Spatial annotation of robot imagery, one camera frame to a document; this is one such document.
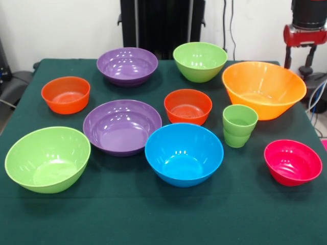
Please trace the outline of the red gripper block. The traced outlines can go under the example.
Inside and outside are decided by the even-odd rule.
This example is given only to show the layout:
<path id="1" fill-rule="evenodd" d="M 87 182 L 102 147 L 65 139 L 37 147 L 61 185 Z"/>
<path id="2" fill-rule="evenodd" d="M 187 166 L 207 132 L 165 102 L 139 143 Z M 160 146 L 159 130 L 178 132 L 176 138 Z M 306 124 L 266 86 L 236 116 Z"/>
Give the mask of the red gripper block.
<path id="1" fill-rule="evenodd" d="M 311 45 L 310 52 L 307 56 L 304 74 L 312 74 L 312 63 L 317 45 L 326 43 L 326 28 L 318 30 L 304 30 L 298 29 L 293 25 L 285 25 L 283 31 L 284 42 L 286 44 L 286 55 L 284 68 L 290 69 L 292 57 L 291 57 L 291 48 L 300 47 L 301 45 Z"/>

